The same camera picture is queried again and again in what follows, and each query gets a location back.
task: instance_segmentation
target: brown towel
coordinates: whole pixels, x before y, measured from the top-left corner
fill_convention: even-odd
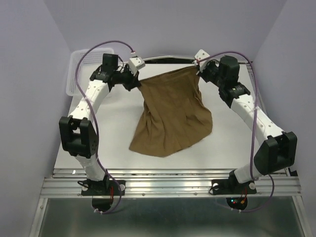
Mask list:
[[[212,114],[202,103],[195,67],[141,80],[144,112],[129,149],[165,157],[197,143],[212,131]]]

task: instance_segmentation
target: white table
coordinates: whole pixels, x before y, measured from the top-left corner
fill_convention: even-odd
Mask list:
[[[148,64],[140,70],[139,78],[191,66],[188,64]],[[97,65],[85,66],[82,77],[89,80]],[[246,65],[240,65],[239,81],[253,95],[253,87]],[[128,149],[136,125],[143,111],[144,99],[135,88],[128,92],[122,85],[115,86],[97,113],[100,127],[99,159],[109,169],[234,169],[249,162],[251,131],[241,118],[223,102],[218,88],[199,82],[204,105],[213,116],[213,131],[192,147],[165,158],[151,157]],[[70,112],[80,98],[74,97]],[[259,148],[256,141],[255,151]],[[55,169],[80,169],[79,162],[60,146]]]

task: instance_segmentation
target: wall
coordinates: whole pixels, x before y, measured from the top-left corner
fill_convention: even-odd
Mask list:
[[[315,12],[315,0],[288,0],[254,62],[270,117],[298,136],[295,166],[316,236]]]
[[[234,49],[254,59],[286,0],[44,0],[71,51],[124,40],[142,57]],[[127,50],[116,52],[126,56]]]
[[[0,236],[24,237],[59,148],[70,51],[42,0],[1,0],[0,29]]]

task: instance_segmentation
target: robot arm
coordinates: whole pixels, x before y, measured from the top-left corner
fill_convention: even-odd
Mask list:
[[[195,58],[202,60],[209,55],[200,50]],[[197,63],[198,75],[206,82],[211,82],[219,88],[221,99],[237,113],[247,126],[252,130],[254,110],[257,110],[255,136],[260,148],[254,156],[253,177],[271,174],[280,169],[287,168],[294,163],[297,137],[293,132],[284,132],[275,125],[260,109],[255,108],[250,91],[238,82],[239,63],[236,58],[224,56],[216,65],[214,60],[208,59]],[[244,184],[252,181],[250,164],[245,165],[230,173],[227,186]]]
[[[116,84],[122,84],[128,91],[140,86],[138,70],[145,62],[132,55],[125,67],[118,71],[118,55],[104,54],[102,65],[93,72],[86,90],[86,98],[82,98],[78,106],[68,117],[61,117],[59,129],[62,147],[74,156],[85,169],[87,187],[100,193],[107,190],[109,178],[97,161],[98,136],[92,125],[92,114],[88,100],[96,114],[104,98]]]

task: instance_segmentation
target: purple cable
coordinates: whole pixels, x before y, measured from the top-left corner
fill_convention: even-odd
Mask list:
[[[217,53],[217,54],[214,54],[214,55],[211,55],[211,56],[208,56],[202,60],[197,60],[197,63],[200,63],[200,62],[203,62],[203,61],[206,61],[210,58],[213,58],[213,57],[216,57],[218,55],[221,55],[221,54],[225,54],[225,53],[234,53],[234,54],[238,54],[240,56],[242,56],[244,59],[246,59],[247,63],[250,65],[250,68],[252,70],[252,73],[253,73],[253,80],[254,80],[254,83],[255,83],[255,110],[254,110],[254,116],[253,116],[253,125],[252,125],[252,136],[251,136],[251,150],[250,150],[250,177],[252,180],[255,180],[255,178],[253,177],[253,155],[254,155],[254,148],[255,148],[255,135],[256,135],[256,124],[257,124],[257,106],[258,106],[258,84],[257,84],[257,80],[256,80],[256,76],[255,76],[255,72],[254,72],[254,69],[253,69],[253,65],[252,65],[252,62],[250,61],[250,59],[242,54],[242,53],[239,53],[239,52],[236,52],[236,51],[225,51],[225,52],[221,52],[221,53]],[[274,193],[274,190],[275,190],[275,183],[274,183],[274,180],[272,178],[271,175],[269,175],[269,177],[271,178],[271,181],[272,181],[272,191],[271,191],[271,195],[268,199],[268,201],[262,205],[261,207],[258,207],[258,208],[255,208],[253,210],[249,210],[249,211],[243,211],[243,212],[252,212],[252,211],[256,211],[256,210],[259,210],[261,209],[262,207],[266,206],[270,200],[272,199],[272,196],[273,196],[273,193]]]
[[[109,41],[106,41],[106,42],[103,42],[103,43],[99,43],[97,44],[96,46],[92,47],[91,49],[89,49],[79,60],[78,64],[77,64],[77,67],[76,67],[76,72],[75,72],[75,82],[76,82],[76,85],[77,85],[77,88],[78,90],[80,91],[81,95],[84,97],[85,101],[87,102],[89,108],[90,108],[90,111],[91,111],[91,115],[93,117],[93,120],[94,120],[94,124],[95,124],[95,129],[96,129],[96,134],[97,134],[97,137],[99,138],[99,126],[98,126],[98,122],[97,122],[97,118],[96,118],[96,115],[95,115],[95,112],[93,110],[93,107],[91,105],[91,102],[87,99],[84,91],[82,90],[82,88],[80,87],[79,85],[79,82],[78,82],[78,72],[79,72],[79,67],[80,67],[80,64],[81,62],[83,61],[83,59],[87,56],[88,53],[90,53],[92,50],[94,50],[95,48],[99,47],[99,46],[102,46],[102,45],[105,45],[107,43],[121,43],[121,44],[124,44],[126,45],[127,47],[129,47],[129,49],[134,52],[133,48],[128,45],[127,43],[123,42],[123,41],[120,41],[120,40],[109,40]],[[99,155],[98,155],[98,150],[96,151],[96,158],[97,158],[97,162],[98,164],[100,165],[100,167],[102,168],[102,170],[109,176],[109,178],[111,178],[115,184],[118,186],[118,190],[119,190],[119,199],[118,199],[118,202],[117,204],[111,209],[111,210],[108,210],[108,211],[105,211],[105,212],[100,212],[98,211],[100,214],[110,214],[112,213],[119,205],[120,201],[121,201],[121,198],[122,198],[122,192],[121,192],[121,188],[119,186],[119,183],[118,181],[113,178],[113,176],[111,174],[109,174],[109,172],[107,171],[107,169],[105,169],[103,167],[103,165],[101,164],[100,160],[99,160]]]

